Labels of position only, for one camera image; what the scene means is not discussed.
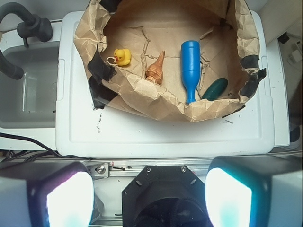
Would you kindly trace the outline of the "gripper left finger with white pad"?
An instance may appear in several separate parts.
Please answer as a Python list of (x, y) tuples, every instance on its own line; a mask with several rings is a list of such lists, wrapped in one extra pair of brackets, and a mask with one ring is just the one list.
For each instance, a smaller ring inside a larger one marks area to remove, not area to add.
[(87, 227), (93, 205), (93, 180), (79, 161), (0, 165), (2, 227)]

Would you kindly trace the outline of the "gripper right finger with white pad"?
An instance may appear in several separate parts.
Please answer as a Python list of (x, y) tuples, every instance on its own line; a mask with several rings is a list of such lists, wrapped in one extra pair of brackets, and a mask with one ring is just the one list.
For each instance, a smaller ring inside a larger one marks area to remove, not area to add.
[(302, 156), (230, 156), (212, 160), (205, 202), (215, 227), (301, 227)]

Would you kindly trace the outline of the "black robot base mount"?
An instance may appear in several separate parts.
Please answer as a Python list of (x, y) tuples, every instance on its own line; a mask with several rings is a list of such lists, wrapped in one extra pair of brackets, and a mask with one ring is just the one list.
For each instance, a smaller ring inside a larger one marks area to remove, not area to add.
[(211, 227), (205, 184), (187, 166), (146, 166), (122, 191), (124, 227)]

